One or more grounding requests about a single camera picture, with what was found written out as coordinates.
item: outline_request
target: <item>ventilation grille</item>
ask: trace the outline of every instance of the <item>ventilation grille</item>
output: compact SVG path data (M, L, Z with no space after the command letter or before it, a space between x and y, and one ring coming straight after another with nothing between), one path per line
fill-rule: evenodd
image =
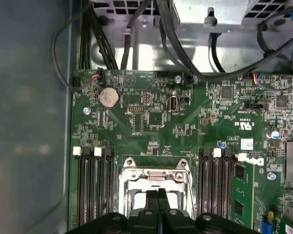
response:
M133 15L140 4L142 4L142 1L113 1L111 3L106 10L107 14ZM142 15L159 16L160 13L152 1L151 5L146 8Z
M266 19L271 14L284 10L286 2L287 0L259 0L244 17Z

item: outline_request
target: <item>gray panel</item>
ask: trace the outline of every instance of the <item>gray panel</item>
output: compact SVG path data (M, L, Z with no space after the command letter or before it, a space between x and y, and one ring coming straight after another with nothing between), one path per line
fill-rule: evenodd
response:
M116 48L116 61L121 63L124 51L124 35L123 29L126 27L125 21L113 21L104 28L106 36L109 38L112 47ZM178 70L165 55L158 26L151 25L147 28L141 28L136 25L133 30L132 49L129 53L128 69L134 70ZM187 25L187 29L179 29L177 36L192 59L194 65L201 72L212 72L213 68L208 60L209 57L209 33L205 31L196 31L191 25ZM280 45L288 41L293 34L281 32L265 32L264 37L272 48L278 48ZM104 67L102 56L93 39L92 43L92 67ZM292 49L286 50L284 54L291 56ZM263 57L263 51L259 48L256 39L256 32L233 30L230 33L223 33L217 43L217 54L225 71L235 71L256 62ZM286 71L284 64L273 59L259 71Z
M50 60L69 1L0 1L0 234L67 228L66 90ZM68 31L59 39L67 73Z

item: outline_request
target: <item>green circuit board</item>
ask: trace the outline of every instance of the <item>green circuit board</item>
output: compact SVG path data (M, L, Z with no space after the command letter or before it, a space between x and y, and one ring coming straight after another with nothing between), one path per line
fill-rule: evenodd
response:
M87 147L93 153L100 148L113 157L106 162L87 157L81 161L72 153L71 229L118 211L117 178L131 156L139 166L154 168L174 168L186 158L194 178L196 214L215 213L260 232L262 220L273 212L273 230L284 233L284 206L293 205L293 183L285 170L286 145L293 142L293 91L264 90L254 84L252 74L218 83L197 82L182 72L96 74L74 73L75 85L91 79L92 83L73 94L71 150ZM287 88L293 77L264 73L261 82ZM272 131L279 133L278 139L272 138ZM222 178L214 173L213 152L224 143L232 164L224 167L227 174ZM251 160L240 161L239 154ZM204 164L206 156L210 165ZM94 175L91 168L101 168L102 173ZM97 188L104 193L99 195ZM217 191L228 196L226 202Z

